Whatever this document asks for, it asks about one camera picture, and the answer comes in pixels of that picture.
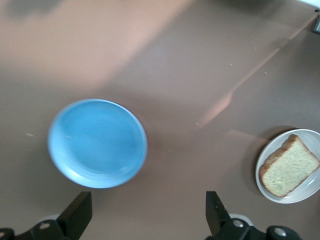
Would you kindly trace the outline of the blue plate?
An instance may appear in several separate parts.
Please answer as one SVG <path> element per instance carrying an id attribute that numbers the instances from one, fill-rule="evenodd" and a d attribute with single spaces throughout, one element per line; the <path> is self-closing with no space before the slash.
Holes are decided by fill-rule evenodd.
<path id="1" fill-rule="evenodd" d="M 47 137 L 55 167 L 76 184 L 95 189 L 120 186 L 143 167 L 145 130 L 125 107 L 103 99 L 84 99 L 61 110 Z"/>

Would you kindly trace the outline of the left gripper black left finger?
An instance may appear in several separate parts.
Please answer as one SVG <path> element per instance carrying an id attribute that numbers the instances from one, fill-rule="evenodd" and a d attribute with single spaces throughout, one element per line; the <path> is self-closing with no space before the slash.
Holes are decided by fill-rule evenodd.
<path id="1" fill-rule="evenodd" d="M 37 223 L 14 240 L 80 240 L 92 219 L 92 194 L 82 191 L 55 219 Z"/>

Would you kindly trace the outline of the beige plate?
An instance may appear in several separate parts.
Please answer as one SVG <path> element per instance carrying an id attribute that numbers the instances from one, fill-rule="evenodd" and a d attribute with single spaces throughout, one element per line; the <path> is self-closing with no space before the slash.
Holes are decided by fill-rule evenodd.
<path id="1" fill-rule="evenodd" d="M 320 190 L 320 169 L 306 178 L 288 195 L 278 197 L 269 192 L 259 177 L 260 167 L 269 155 L 281 147 L 291 134 L 297 135 L 306 147 L 320 160 L 320 133 L 310 129 L 294 129 L 284 132 L 272 139 L 260 153 L 255 169 L 255 180 L 260 192 L 269 200 L 279 204 L 293 204 L 303 201 Z"/>

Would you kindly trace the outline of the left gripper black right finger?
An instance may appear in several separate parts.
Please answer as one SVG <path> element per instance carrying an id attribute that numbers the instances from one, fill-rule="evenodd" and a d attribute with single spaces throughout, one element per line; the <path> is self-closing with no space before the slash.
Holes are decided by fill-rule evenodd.
<path id="1" fill-rule="evenodd" d="M 205 217 L 211 232 L 205 240 L 300 240 L 288 227 L 272 225 L 262 232 L 243 219 L 231 217 L 215 191 L 206 192 Z"/>

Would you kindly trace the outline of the brown bread slice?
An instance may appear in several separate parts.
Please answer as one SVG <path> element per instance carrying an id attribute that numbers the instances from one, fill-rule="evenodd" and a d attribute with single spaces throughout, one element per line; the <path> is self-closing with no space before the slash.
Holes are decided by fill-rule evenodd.
<path id="1" fill-rule="evenodd" d="M 262 185 L 276 197 L 286 197 L 307 177 L 320 168 L 320 160 L 296 134 L 291 134 L 280 148 L 260 167 Z"/>

